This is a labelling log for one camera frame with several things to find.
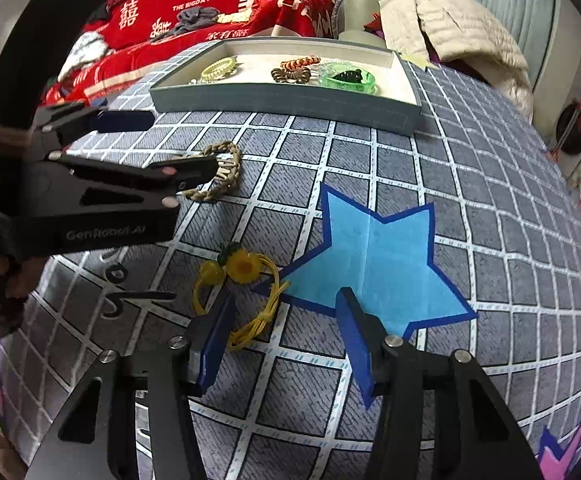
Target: blue star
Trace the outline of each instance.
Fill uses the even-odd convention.
[[[324,242],[280,273],[283,301],[335,316],[350,286],[367,314],[405,339],[418,328],[477,317],[433,263],[435,216],[427,204],[388,217],[321,185]],[[260,291],[267,294],[267,284]]]

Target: beige braided bracelet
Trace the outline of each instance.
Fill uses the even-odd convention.
[[[219,168],[213,182],[217,182],[219,185],[208,190],[187,189],[182,192],[186,198],[190,198],[195,202],[211,202],[212,200],[217,200],[237,184],[239,170],[242,165],[242,152],[231,140],[222,140],[217,144],[207,146],[199,155],[191,156],[209,156],[218,155],[219,153],[230,153],[232,155],[232,159],[229,160],[218,159]]]

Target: yellow flower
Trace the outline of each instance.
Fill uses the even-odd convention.
[[[262,262],[255,253],[239,248],[226,260],[226,272],[235,283],[252,283],[259,277]]]
[[[204,285],[219,285],[224,279],[224,269],[215,260],[207,260],[200,267],[200,278]]]

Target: gray cloth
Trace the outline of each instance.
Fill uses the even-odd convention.
[[[219,10],[215,7],[191,7],[183,10],[177,15],[177,24],[167,32],[161,34],[153,41],[163,40],[169,36],[178,36],[184,32],[198,30],[199,28],[210,27],[217,23]]]

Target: black charm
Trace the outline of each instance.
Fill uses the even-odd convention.
[[[144,292],[122,291],[106,294],[106,300],[112,304],[111,310],[102,309],[100,316],[103,319],[117,319],[124,310],[124,300],[154,300],[173,301],[177,295],[174,292],[162,292],[160,290],[146,290]]]
[[[334,75],[333,79],[343,81],[344,83],[361,83],[362,69],[356,68],[355,70],[345,70],[344,72]]]
[[[115,262],[112,265],[106,267],[106,279],[114,283],[115,285],[119,285],[122,283],[126,278],[128,278],[128,269],[124,267],[119,262]]]

